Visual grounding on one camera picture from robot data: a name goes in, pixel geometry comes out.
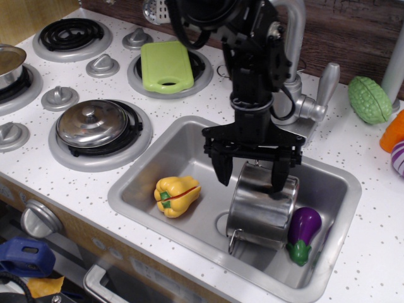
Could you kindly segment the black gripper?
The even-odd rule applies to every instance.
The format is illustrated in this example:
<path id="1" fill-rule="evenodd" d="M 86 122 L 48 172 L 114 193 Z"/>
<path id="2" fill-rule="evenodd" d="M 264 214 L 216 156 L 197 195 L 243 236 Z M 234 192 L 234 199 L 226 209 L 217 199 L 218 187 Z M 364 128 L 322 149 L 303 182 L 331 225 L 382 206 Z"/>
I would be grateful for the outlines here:
<path id="1" fill-rule="evenodd" d="M 283 190 L 290 167 L 302 162 L 305 139 L 280 129 L 272 121 L 273 98 L 262 103 L 243 102 L 232 97 L 234 122 L 204 128 L 204 152 L 211 158 L 218 181 L 228 186 L 233 171 L 233 157 L 272 161 L 271 192 Z"/>

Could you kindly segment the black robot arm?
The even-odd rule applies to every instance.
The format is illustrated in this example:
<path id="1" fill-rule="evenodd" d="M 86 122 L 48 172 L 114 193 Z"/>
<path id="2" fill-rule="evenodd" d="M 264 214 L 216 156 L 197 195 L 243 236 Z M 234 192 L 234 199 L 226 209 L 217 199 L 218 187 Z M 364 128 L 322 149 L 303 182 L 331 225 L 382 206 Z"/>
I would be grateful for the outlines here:
<path id="1" fill-rule="evenodd" d="M 285 92 L 292 63 L 283 28 L 269 1 L 168 1 L 172 28 L 190 50 L 219 34 L 232 82 L 234 122 L 204 128 L 204 151 L 218 180 L 228 184 L 234 158 L 271 161 L 271 190 L 280 192 L 300 164 L 304 139 L 275 125 L 273 94 Z"/>

